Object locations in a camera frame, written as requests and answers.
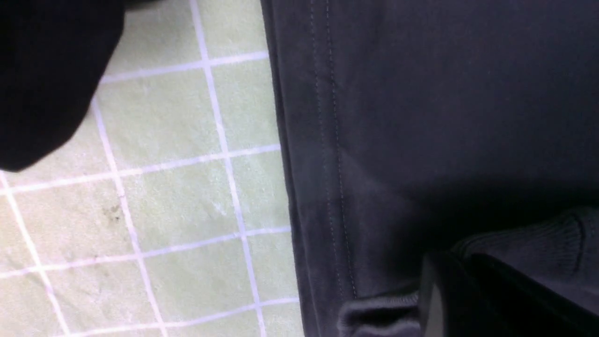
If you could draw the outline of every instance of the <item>black fabric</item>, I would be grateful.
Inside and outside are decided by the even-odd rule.
[[[598,225],[599,210],[580,208],[539,224],[464,239],[451,249],[453,257],[425,259],[419,291],[398,289],[345,303],[339,313],[340,335],[420,336],[420,325],[426,327],[421,307],[430,300],[434,284],[441,289],[444,321],[451,330],[441,334],[445,337],[551,331],[596,336]],[[473,258],[481,254],[497,262]],[[426,270],[427,263],[432,271]]]
[[[599,202],[599,2],[262,0],[306,336]]]
[[[1,170],[21,170],[71,138],[124,13],[123,0],[0,2]]]

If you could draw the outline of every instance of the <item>black pants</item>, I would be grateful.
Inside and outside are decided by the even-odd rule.
[[[306,336],[425,251],[599,203],[599,2],[262,5]]]

